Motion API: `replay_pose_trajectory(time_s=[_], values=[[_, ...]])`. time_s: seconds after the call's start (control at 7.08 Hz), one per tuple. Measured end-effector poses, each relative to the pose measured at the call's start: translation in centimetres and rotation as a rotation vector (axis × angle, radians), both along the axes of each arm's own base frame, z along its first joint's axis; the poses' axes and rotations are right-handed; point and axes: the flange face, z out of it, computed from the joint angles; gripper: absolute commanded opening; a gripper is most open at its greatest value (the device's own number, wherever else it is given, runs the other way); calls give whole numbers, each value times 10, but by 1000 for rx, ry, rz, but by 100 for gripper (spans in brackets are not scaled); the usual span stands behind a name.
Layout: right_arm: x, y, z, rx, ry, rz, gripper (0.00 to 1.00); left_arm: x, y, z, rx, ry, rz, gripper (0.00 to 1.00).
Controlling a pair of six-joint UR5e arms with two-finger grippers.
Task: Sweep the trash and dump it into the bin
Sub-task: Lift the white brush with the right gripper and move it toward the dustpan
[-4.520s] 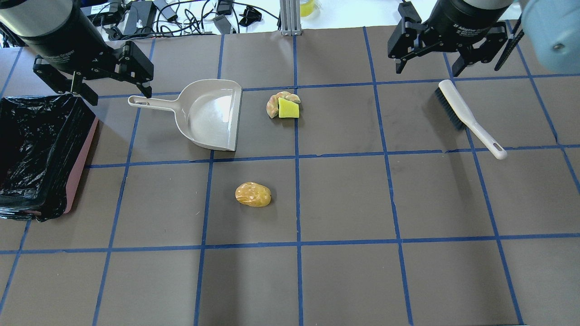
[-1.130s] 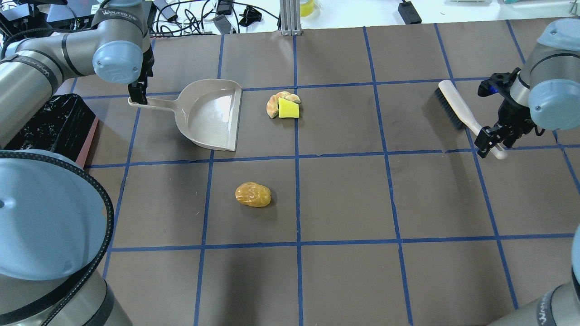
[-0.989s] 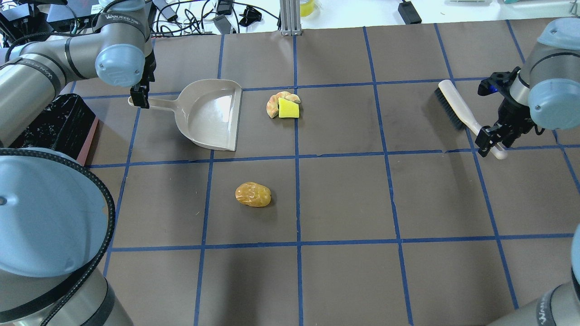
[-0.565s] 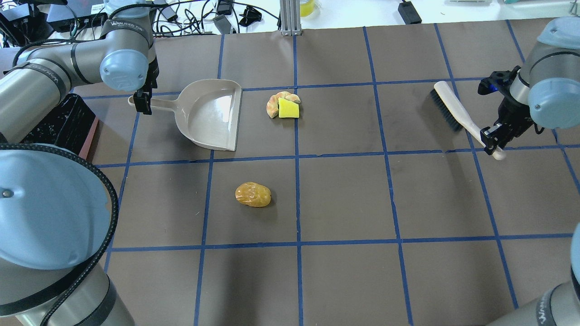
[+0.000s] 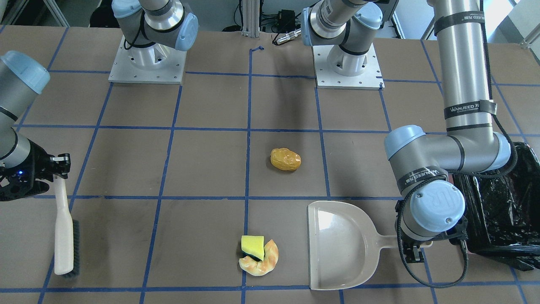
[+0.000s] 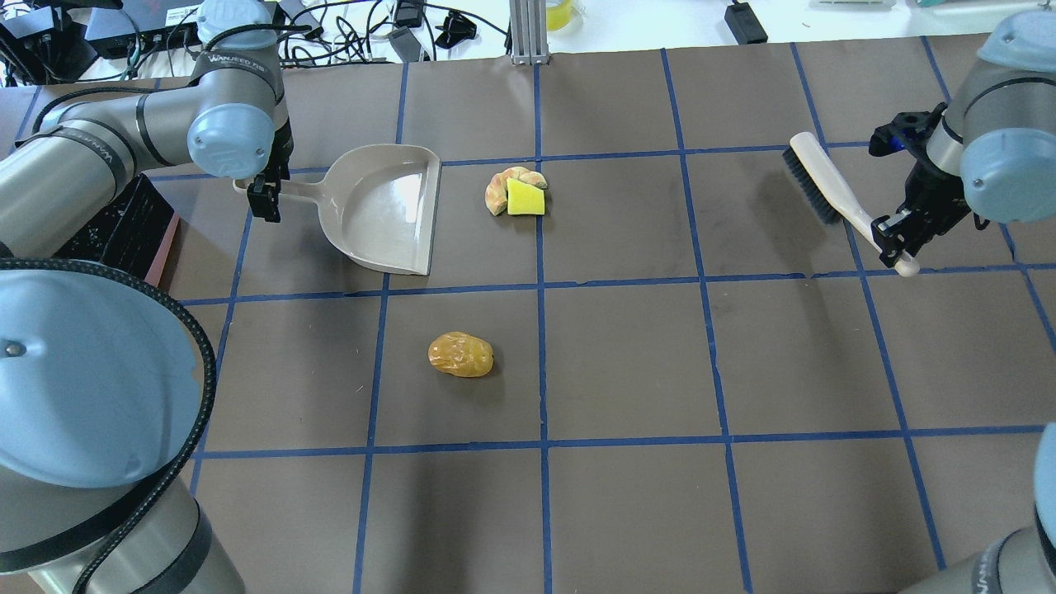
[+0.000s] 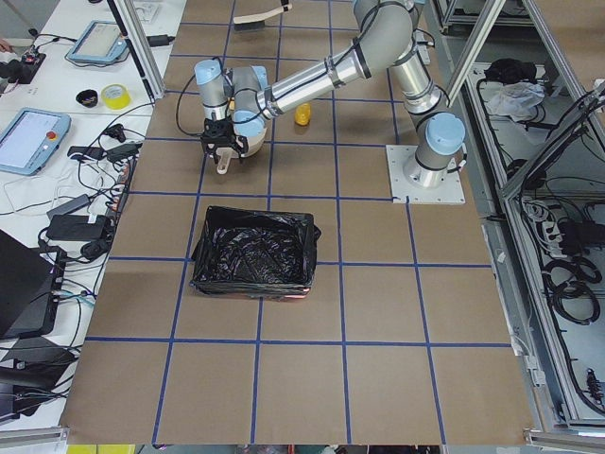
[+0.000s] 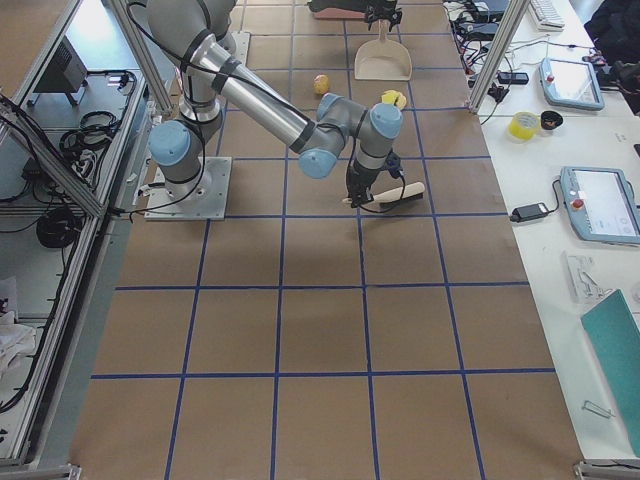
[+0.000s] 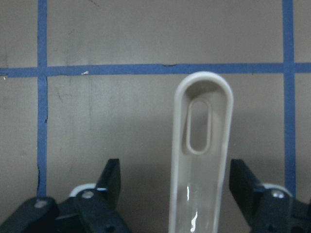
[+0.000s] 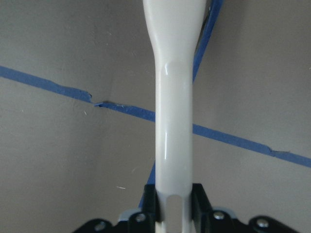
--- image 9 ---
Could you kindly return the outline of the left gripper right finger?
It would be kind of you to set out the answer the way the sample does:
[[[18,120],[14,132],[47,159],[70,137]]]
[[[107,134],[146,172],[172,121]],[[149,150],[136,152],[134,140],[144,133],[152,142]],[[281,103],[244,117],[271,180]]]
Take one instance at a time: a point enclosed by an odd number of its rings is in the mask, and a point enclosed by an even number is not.
[[[309,233],[311,204],[285,187],[262,183],[242,159],[230,162],[229,190],[252,233]]]

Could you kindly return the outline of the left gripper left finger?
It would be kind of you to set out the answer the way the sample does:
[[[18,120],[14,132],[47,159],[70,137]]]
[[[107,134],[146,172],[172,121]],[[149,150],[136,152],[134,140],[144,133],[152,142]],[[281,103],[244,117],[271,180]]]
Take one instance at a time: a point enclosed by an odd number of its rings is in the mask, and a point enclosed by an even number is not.
[[[23,202],[0,226],[2,233],[129,233],[116,211],[121,192],[119,159],[109,159],[96,183],[75,187],[62,203],[52,197]]]

